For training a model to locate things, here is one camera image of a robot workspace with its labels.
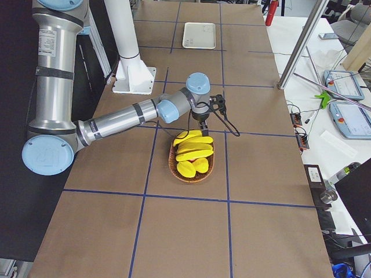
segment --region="black monitor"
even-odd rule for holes
[[[371,243],[371,159],[335,184],[359,230]]]

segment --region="white tray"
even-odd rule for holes
[[[187,22],[184,26],[183,47],[196,49],[214,49],[215,24]]]

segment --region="fruit basket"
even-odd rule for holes
[[[214,149],[214,143],[212,142],[212,143],[210,143],[210,145]],[[169,168],[170,168],[170,172],[173,174],[173,176],[175,176],[177,179],[179,179],[181,181],[184,181],[184,182],[187,182],[187,183],[199,182],[199,181],[202,181],[202,180],[206,179],[211,174],[211,172],[213,170],[214,153],[212,155],[206,157],[206,159],[209,162],[209,169],[207,170],[207,172],[205,172],[205,173],[196,172],[196,175],[194,177],[186,178],[186,177],[183,177],[177,170],[178,161],[176,160],[176,156],[177,156],[178,146],[179,145],[174,146],[173,144],[171,144],[170,152],[169,152]]]

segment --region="yellow fruit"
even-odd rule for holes
[[[200,151],[192,151],[182,153],[175,157],[176,161],[185,161],[185,160],[192,160],[198,158],[207,158],[208,156],[212,155],[214,152],[211,149],[203,149]]]
[[[178,136],[177,138],[174,139],[173,141],[173,146],[175,147],[177,144],[187,140],[187,139],[190,139],[192,137],[196,137],[196,136],[202,136],[202,132],[200,130],[190,130],[190,132],[188,131],[182,131]]]
[[[196,159],[192,164],[201,174],[205,174],[209,170],[209,161],[206,158]]]
[[[185,178],[193,178],[196,175],[195,166],[189,161],[181,161],[176,165],[178,172]]]
[[[188,144],[188,143],[206,143],[206,144],[211,144],[213,142],[213,138],[210,136],[197,136],[193,137],[190,139],[187,139],[183,141],[182,143],[179,144],[179,146],[182,146],[183,144]]]
[[[204,143],[188,143],[188,144],[182,144],[178,146],[177,154],[185,153],[185,152],[191,152],[191,151],[197,151],[202,149],[213,149],[213,146],[209,144]]]

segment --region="warning label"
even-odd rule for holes
[[[52,30],[39,31],[39,55],[56,56],[57,32]]]

